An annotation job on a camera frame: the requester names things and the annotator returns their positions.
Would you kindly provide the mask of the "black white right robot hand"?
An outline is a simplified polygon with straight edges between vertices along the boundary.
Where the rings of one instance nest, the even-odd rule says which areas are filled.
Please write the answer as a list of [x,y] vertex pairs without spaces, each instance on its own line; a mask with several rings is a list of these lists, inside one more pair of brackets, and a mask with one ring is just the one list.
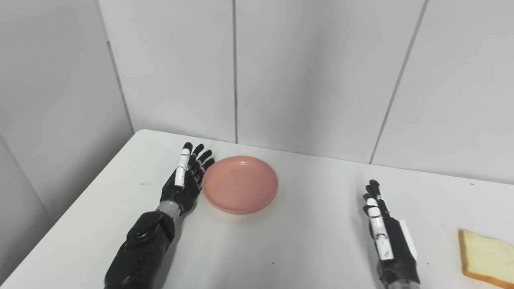
[[378,256],[377,273],[386,289],[419,289],[417,252],[404,220],[391,216],[378,181],[366,185],[363,210]]

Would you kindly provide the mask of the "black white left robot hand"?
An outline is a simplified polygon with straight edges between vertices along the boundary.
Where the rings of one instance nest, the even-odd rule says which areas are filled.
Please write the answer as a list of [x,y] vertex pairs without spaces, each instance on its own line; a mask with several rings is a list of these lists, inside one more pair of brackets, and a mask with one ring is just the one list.
[[162,187],[160,203],[178,205],[180,215],[190,212],[202,190],[204,175],[213,164],[212,150],[206,150],[203,143],[193,147],[186,142],[177,167]]

